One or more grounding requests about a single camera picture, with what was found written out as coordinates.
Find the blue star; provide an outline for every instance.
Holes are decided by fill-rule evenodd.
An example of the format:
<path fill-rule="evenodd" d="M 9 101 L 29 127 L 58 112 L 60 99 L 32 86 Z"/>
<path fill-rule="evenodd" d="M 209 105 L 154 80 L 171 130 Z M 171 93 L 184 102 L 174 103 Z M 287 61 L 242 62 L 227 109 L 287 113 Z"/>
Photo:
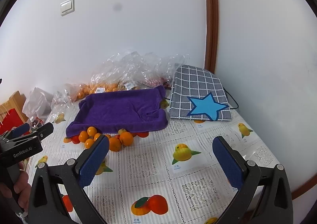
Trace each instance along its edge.
<path fill-rule="evenodd" d="M 192 97 L 188 97 L 188 99 L 194 104 L 194 108 L 187 116 L 205 114 L 210 120 L 215 121 L 218 119 L 218 112 L 229 107 L 227 104 L 217 103 L 211 93 L 202 99 Z"/>

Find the light switch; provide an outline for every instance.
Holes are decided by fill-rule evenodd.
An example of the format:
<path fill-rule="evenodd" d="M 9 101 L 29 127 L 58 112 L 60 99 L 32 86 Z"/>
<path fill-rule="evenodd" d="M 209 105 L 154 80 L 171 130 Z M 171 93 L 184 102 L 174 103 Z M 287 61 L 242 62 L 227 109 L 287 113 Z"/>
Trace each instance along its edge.
<path fill-rule="evenodd" d="M 75 11 L 74 0 L 66 0 L 61 3 L 61 16 L 65 16 Z"/>

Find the brown wooden trim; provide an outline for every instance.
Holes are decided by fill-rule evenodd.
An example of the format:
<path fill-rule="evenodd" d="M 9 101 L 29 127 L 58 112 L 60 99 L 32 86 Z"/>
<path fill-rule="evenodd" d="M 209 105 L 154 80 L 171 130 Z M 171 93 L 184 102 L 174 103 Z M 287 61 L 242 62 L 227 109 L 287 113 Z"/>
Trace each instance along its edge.
<path fill-rule="evenodd" d="M 292 192 L 292 200 L 300 197 L 302 194 L 306 193 L 315 185 L 317 185 L 317 174 L 313 176 L 310 180 L 308 180 L 305 184 L 303 184 L 300 188 L 297 188 L 294 192 Z"/>
<path fill-rule="evenodd" d="M 219 29 L 219 5 L 218 0 L 206 0 L 207 11 L 207 35 L 205 69 L 215 72 L 217 48 L 218 48 L 218 29 Z"/>

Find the black cable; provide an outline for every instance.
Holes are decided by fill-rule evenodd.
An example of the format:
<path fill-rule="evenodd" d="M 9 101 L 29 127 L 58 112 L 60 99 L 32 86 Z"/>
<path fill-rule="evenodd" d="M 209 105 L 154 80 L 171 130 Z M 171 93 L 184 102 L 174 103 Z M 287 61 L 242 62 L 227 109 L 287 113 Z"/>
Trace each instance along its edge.
<path fill-rule="evenodd" d="M 236 109 L 238 109 L 239 108 L 239 104 L 237 103 L 237 101 L 232 97 L 232 95 L 223 87 L 223 89 L 224 89 L 224 91 L 225 91 L 225 93 L 226 93 L 226 97 L 227 97 L 227 99 L 228 99 L 228 96 L 227 96 L 227 94 L 229 94 L 230 95 L 230 97 L 234 100 L 234 102 L 236 103 L 236 105 L 237 105 L 237 107 L 235 107 L 235 108 L 230 108 L 231 110 L 236 110 Z"/>

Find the purple cloth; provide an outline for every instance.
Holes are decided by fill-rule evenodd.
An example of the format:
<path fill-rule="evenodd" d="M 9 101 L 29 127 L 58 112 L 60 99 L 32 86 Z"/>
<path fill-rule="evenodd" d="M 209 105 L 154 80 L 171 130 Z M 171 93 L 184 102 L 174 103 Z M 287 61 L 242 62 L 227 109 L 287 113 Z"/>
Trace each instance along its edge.
<path fill-rule="evenodd" d="M 160 108 L 165 88 L 96 93 L 79 103 L 75 120 L 66 128 L 66 136 L 78 135 L 88 127 L 100 133 L 117 133 L 124 128 L 131 133 L 166 128 L 166 113 Z"/>

